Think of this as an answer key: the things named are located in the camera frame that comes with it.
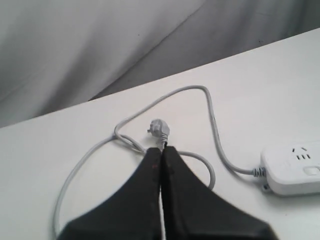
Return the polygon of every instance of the power strip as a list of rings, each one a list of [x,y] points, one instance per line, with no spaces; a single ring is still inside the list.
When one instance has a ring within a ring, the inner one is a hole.
[[[270,189],[278,195],[320,193],[320,141],[266,148],[261,166]]]

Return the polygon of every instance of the power strip switch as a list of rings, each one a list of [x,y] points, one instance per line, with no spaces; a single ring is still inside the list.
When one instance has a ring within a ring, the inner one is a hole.
[[[270,189],[278,195],[320,193],[320,141],[266,148],[261,166]]]

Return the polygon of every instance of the white table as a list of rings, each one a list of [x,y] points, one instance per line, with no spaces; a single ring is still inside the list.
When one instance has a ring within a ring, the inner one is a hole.
[[[155,98],[187,85],[211,95],[229,159],[256,167],[268,145],[320,139],[320,29],[164,79],[0,129],[0,239],[51,239],[57,194],[84,153],[114,126]],[[152,119],[170,126],[170,145],[206,157],[216,172],[214,191],[271,224],[281,240],[320,238],[320,195],[263,194],[256,178],[236,178],[217,156],[203,92],[189,90],[160,103],[121,132],[154,146]],[[208,183],[206,168],[185,158]],[[113,194],[140,156],[115,142],[98,150],[66,194],[60,222],[83,214]]]

